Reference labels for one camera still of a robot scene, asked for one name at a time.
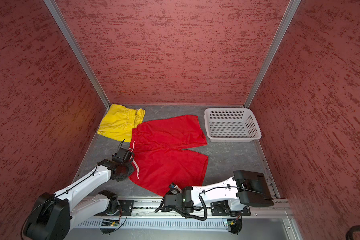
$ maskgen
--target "red textured wall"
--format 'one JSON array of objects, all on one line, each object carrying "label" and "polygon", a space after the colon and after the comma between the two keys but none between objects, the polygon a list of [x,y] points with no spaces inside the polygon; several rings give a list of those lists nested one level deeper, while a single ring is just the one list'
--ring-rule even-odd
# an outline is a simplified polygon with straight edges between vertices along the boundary
[{"label": "red textured wall", "polygon": [[360,224],[360,1],[302,1],[250,108],[304,239],[345,239]]},{"label": "red textured wall", "polygon": [[119,104],[243,104],[288,2],[57,0]]},{"label": "red textured wall", "polygon": [[43,1],[0,1],[0,239],[71,183],[104,111]]}]

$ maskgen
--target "fabric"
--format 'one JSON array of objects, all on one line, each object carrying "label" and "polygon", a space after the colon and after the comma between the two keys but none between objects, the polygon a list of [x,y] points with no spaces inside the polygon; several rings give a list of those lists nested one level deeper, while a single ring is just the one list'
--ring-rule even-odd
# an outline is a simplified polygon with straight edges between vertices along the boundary
[{"label": "fabric", "polygon": [[208,156],[183,150],[207,145],[198,117],[185,115],[176,118],[144,122],[132,130],[130,148],[140,168],[129,179],[135,184],[164,196],[173,182],[181,189],[201,186],[208,165]]},{"label": "fabric", "polygon": [[125,142],[130,142],[132,129],[142,123],[144,115],[145,110],[141,108],[136,110],[112,104],[101,121],[97,134],[117,141],[125,139]]}]

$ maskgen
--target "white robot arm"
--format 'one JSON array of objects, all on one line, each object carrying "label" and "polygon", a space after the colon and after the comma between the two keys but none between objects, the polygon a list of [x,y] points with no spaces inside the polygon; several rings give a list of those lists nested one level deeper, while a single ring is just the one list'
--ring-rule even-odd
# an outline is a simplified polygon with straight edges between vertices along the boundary
[{"label": "white robot arm", "polygon": [[[92,199],[79,202],[108,180],[119,182],[132,174],[132,160],[133,153],[120,148],[112,160],[99,162],[93,170],[71,185],[54,194],[40,195],[24,224],[24,235],[33,240],[62,240],[72,228],[95,214],[119,214],[122,209],[117,195],[106,190]],[[227,214],[232,217],[246,206],[273,205],[264,175],[256,172],[238,170],[234,172],[234,177],[202,187],[185,187],[181,190],[174,184],[169,187],[169,192],[155,212],[176,211],[185,218],[205,220],[206,205],[214,202],[226,201]],[[204,209],[204,217],[190,214],[201,209]]]}]

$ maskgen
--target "black bracket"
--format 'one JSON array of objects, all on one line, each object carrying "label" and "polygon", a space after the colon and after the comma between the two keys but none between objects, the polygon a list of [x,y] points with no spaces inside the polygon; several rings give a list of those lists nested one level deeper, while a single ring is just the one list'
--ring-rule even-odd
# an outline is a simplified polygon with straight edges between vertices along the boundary
[{"label": "black bracket", "polygon": [[[134,200],[119,200],[119,205],[122,209],[122,212],[121,212],[122,216],[130,216],[132,214],[134,202],[135,202]],[[111,216],[107,215],[106,212],[107,211],[98,213],[98,214],[96,214],[96,216],[107,216],[108,218],[110,218]]]},{"label": "black bracket", "polygon": [[134,200],[119,200],[119,204],[122,209],[121,212],[122,216],[130,216],[132,214],[134,202],[135,202]]},{"label": "black bracket", "polygon": [[211,203],[212,216],[231,216],[236,217],[241,213],[242,216],[250,216],[251,210],[249,206],[245,206],[241,211],[231,211],[228,206],[228,201],[219,201]]}]

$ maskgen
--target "laundry basket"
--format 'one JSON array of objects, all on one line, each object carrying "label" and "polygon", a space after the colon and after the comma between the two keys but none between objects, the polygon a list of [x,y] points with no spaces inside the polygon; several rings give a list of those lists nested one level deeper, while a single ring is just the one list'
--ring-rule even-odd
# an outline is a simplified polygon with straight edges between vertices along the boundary
[{"label": "laundry basket", "polygon": [[250,142],[261,138],[256,118],[247,108],[208,108],[204,121],[212,142]]}]

